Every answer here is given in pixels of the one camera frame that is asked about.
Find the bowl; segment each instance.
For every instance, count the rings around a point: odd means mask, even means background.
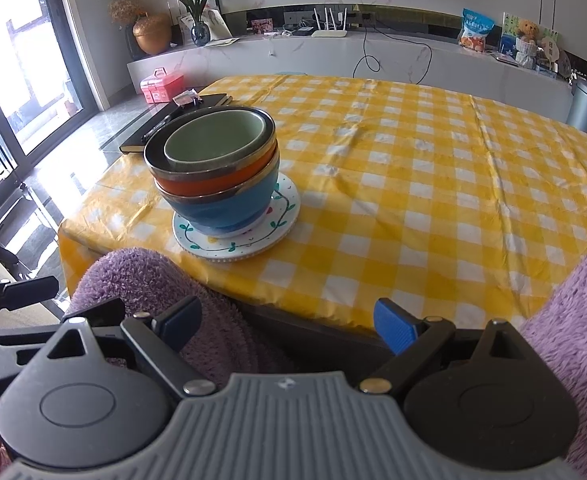
[[[199,232],[224,238],[250,229],[271,202],[271,195],[278,181],[280,152],[246,182],[218,193],[185,197],[164,190],[156,180],[156,186],[171,207],[189,220]]]
[[[176,171],[212,170],[254,153],[269,137],[264,116],[254,109],[219,107],[177,128],[164,156]]]
[[[277,148],[273,119],[257,108],[236,106],[232,108],[254,111],[265,120],[268,138],[264,145],[236,162],[219,168],[192,172],[174,170],[173,165],[164,155],[164,144],[168,138],[181,126],[219,108],[222,107],[205,108],[177,118],[160,128],[147,142],[144,150],[145,162],[151,174],[166,192],[195,197],[230,189],[256,175],[273,157]]]

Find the orange bowl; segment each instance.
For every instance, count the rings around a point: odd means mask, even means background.
[[[273,138],[273,143],[267,148],[266,152],[251,164],[240,168],[239,170],[222,176],[208,178],[205,180],[196,180],[193,182],[178,182],[160,178],[155,175],[160,187],[167,193],[178,196],[202,196],[230,189],[231,187],[242,184],[246,180],[260,173],[269,161],[273,158],[273,153],[278,149],[278,141]]]

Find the glass door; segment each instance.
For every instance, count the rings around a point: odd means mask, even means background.
[[[0,203],[96,111],[62,0],[0,0]]]

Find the plate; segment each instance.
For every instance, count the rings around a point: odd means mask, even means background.
[[[189,220],[174,213],[173,231],[180,246],[195,256],[215,262],[233,262],[266,251],[291,230],[300,212],[300,195],[285,174],[271,195],[271,203],[258,225],[232,237],[214,238],[193,228]]]

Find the snack bag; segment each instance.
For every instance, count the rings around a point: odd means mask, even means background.
[[[491,18],[479,12],[464,9],[462,12],[462,31],[459,43],[471,50],[484,52],[487,35],[491,32],[494,25],[494,20]]]

